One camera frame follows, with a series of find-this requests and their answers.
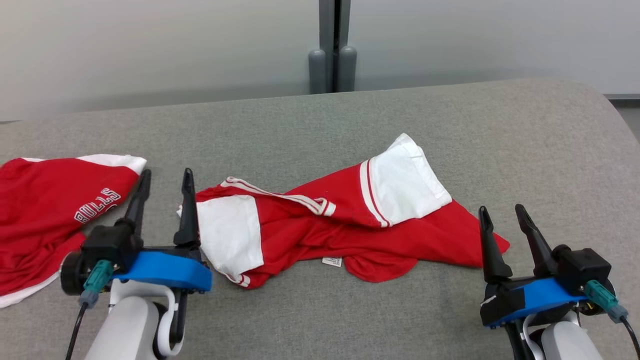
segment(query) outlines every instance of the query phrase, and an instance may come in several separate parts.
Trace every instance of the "white care label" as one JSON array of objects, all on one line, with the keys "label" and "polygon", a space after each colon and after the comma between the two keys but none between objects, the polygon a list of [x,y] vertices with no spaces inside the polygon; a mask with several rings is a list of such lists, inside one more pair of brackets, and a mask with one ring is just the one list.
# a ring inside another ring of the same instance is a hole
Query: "white care label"
[{"label": "white care label", "polygon": [[342,258],[322,258],[322,263],[331,266],[342,266]]}]

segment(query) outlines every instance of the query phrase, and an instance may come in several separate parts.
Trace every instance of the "teal connector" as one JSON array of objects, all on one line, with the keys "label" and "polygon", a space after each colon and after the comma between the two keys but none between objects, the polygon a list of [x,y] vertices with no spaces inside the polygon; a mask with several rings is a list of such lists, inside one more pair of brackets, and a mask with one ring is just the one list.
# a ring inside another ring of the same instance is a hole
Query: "teal connector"
[{"label": "teal connector", "polygon": [[98,261],[89,273],[89,278],[84,282],[84,291],[78,299],[80,305],[86,304],[88,309],[92,309],[98,302],[100,291],[109,283],[112,276],[113,265],[107,260]]},{"label": "teal connector", "polygon": [[584,294],[589,300],[604,309],[614,323],[620,323],[623,316],[625,318],[629,316],[627,309],[618,304],[618,299],[615,295],[596,280],[587,282],[584,287]]}]

